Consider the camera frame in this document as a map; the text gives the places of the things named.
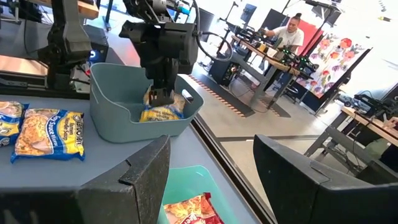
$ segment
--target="red snack bag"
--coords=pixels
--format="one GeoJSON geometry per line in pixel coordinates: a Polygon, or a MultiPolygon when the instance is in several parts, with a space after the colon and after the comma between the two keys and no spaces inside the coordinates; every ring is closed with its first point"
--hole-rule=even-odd
{"type": "Polygon", "coordinates": [[[164,205],[170,224],[224,224],[204,193],[183,202],[164,205]]]}

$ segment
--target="colorful flower mural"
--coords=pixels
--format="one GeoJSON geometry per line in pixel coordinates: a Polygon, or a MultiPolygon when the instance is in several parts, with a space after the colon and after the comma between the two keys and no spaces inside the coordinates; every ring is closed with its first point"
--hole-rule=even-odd
{"type": "Polygon", "coordinates": [[[327,34],[310,55],[319,69],[311,75],[313,80],[298,79],[298,83],[321,98],[365,52],[366,48],[350,38],[327,34]]]}

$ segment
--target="ramen noodle bag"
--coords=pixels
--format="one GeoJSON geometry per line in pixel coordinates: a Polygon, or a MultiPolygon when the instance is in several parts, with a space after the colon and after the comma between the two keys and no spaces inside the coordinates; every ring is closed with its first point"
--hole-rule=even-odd
{"type": "Polygon", "coordinates": [[[149,105],[149,91],[150,87],[144,95],[145,110],[141,113],[139,122],[183,119],[185,98],[182,95],[174,93],[174,103],[171,105],[151,107],[149,105]]]}
{"type": "Polygon", "coordinates": [[[224,224],[210,203],[210,193],[164,205],[170,224],[224,224]]]}
{"type": "Polygon", "coordinates": [[[14,101],[0,101],[0,146],[16,143],[27,107],[14,101]]]}
{"type": "Polygon", "coordinates": [[[20,157],[84,160],[83,113],[28,109],[11,162],[20,157]]]}

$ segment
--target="man's white t-shirt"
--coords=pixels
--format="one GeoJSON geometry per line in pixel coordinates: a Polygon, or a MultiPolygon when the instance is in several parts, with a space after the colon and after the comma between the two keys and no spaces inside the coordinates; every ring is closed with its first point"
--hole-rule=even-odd
{"type": "Polygon", "coordinates": [[[279,46],[283,45],[296,45],[296,46],[302,46],[304,42],[304,32],[300,29],[297,29],[293,33],[287,32],[287,27],[278,27],[274,29],[275,36],[278,38],[282,38],[282,42],[279,44],[279,46]]]}

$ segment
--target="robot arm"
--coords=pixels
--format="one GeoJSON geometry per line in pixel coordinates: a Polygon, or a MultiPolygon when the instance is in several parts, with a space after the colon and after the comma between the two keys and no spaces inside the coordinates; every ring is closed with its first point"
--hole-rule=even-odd
{"type": "Polygon", "coordinates": [[[57,0],[51,5],[54,23],[47,36],[49,44],[37,54],[49,66],[48,88],[70,90],[71,72],[89,59],[91,43],[80,25],[77,0],[57,0]]]}
{"type": "Polygon", "coordinates": [[[154,81],[149,103],[172,104],[177,74],[191,74],[198,56],[197,27],[173,22],[167,9],[183,12],[175,0],[124,0],[124,3],[131,16],[144,20],[126,21],[119,36],[130,39],[147,78],[154,81]]]}

